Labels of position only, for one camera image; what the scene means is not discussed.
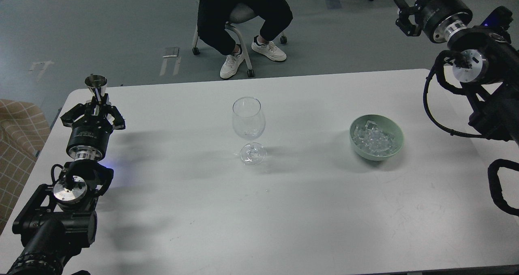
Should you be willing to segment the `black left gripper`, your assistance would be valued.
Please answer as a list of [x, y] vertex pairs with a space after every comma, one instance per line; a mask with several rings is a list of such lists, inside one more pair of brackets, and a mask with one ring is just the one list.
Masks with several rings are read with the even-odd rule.
[[126, 129], [124, 117], [109, 101], [102, 105], [100, 116], [92, 115], [93, 108], [92, 101], [78, 103], [60, 118], [64, 127], [72, 128], [66, 151], [74, 160], [104, 159], [113, 130]]

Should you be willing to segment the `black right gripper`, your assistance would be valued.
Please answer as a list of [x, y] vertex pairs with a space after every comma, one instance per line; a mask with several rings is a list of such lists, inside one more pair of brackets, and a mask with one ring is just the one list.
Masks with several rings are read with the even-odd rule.
[[[394, 0], [399, 17], [395, 24], [404, 35], [418, 37], [423, 31], [433, 43], [448, 41], [447, 27], [457, 21], [467, 25], [473, 18], [472, 10], [461, 0], [417, 0], [414, 6], [406, 0]], [[418, 14], [418, 25], [410, 16]]]

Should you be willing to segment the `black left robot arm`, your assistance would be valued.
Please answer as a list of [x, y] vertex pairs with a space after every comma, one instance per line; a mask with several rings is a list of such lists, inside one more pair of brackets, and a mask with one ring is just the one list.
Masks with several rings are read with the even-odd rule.
[[72, 129], [66, 149], [72, 160], [51, 168], [52, 183], [39, 185], [14, 220], [24, 250], [9, 275], [61, 275], [96, 239], [98, 199], [114, 177], [100, 161], [111, 133], [125, 129], [125, 121], [108, 96], [74, 106], [61, 121]]

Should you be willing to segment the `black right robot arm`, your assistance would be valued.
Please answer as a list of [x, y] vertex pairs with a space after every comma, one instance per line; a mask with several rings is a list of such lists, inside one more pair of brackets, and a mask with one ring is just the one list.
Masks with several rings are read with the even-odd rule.
[[[508, 28], [512, 11], [499, 6], [485, 20], [469, 27], [472, 10], [461, 0], [394, 0], [395, 24], [404, 35], [425, 34], [432, 43], [445, 43], [426, 77], [423, 106], [428, 118], [449, 135], [485, 140], [519, 140], [519, 56]], [[450, 129], [433, 117], [428, 105], [432, 79], [452, 94], [467, 98], [468, 124], [476, 134]]]

